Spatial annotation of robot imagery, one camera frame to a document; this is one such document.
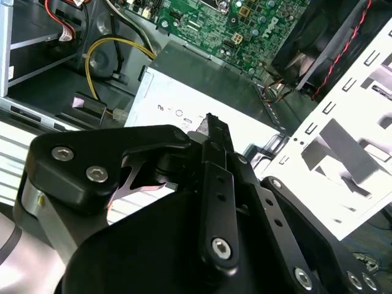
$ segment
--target yellow cable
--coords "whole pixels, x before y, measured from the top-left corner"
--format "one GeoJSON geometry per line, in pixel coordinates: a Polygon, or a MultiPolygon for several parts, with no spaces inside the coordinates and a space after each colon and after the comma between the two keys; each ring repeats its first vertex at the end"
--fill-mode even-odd
{"type": "Polygon", "coordinates": [[[144,47],[144,46],[142,46],[142,45],[140,45],[138,43],[135,43],[133,41],[127,40],[127,39],[116,38],[116,37],[106,37],[106,38],[102,38],[102,39],[96,40],[94,43],[92,43],[92,45],[90,46],[89,50],[87,51],[86,60],[85,60],[85,71],[86,71],[87,83],[88,83],[88,86],[90,88],[91,94],[97,100],[99,100],[98,99],[98,95],[95,92],[95,89],[94,89],[94,87],[92,85],[92,79],[91,79],[91,75],[90,75],[90,57],[91,57],[91,54],[93,53],[93,51],[99,45],[101,45],[101,44],[103,44],[105,42],[109,42],[109,41],[118,41],[118,42],[122,42],[122,43],[128,44],[128,45],[130,45],[132,47],[136,47],[141,52],[143,52],[145,55],[150,57],[151,59],[154,59],[156,57],[156,55],[153,52],[149,51],[146,47],[144,47]]]}

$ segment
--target motherboard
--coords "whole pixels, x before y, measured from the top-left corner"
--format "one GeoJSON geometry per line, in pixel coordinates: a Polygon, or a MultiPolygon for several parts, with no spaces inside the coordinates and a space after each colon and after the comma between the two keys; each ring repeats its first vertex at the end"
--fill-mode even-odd
{"type": "Polygon", "coordinates": [[[128,0],[122,6],[260,78],[309,0],[128,0]]]}

